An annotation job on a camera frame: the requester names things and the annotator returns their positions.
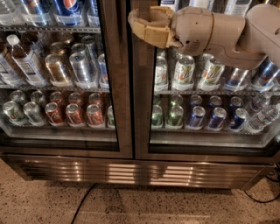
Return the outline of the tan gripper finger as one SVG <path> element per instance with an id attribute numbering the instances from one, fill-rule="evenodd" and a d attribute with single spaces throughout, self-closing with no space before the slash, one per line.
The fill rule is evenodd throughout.
<path id="1" fill-rule="evenodd" d="M 129 13 L 128 21 L 133 29 L 139 26 L 144 28 L 170 28 L 173 16 L 174 11 L 170 7 L 151 6 L 147 18 L 140 15 L 139 9 L 135 9 Z"/>
<path id="2" fill-rule="evenodd" d="M 141 18 L 129 20 L 132 32 L 144 42 L 157 48 L 168 48 L 175 41 L 175 31 L 171 29 L 171 20 L 148 22 Z"/>

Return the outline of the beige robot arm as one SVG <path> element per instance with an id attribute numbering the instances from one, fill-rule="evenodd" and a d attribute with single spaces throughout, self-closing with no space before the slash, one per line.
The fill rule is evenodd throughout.
<path id="1" fill-rule="evenodd" d="M 152 6 L 151 20 L 139 10 L 129 13 L 132 32 L 157 48 L 181 54 L 212 54 L 221 64 L 244 70 L 257 68 L 266 58 L 280 66 L 280 9 L 258 4 L 238 17 L 205 8 Z"/>

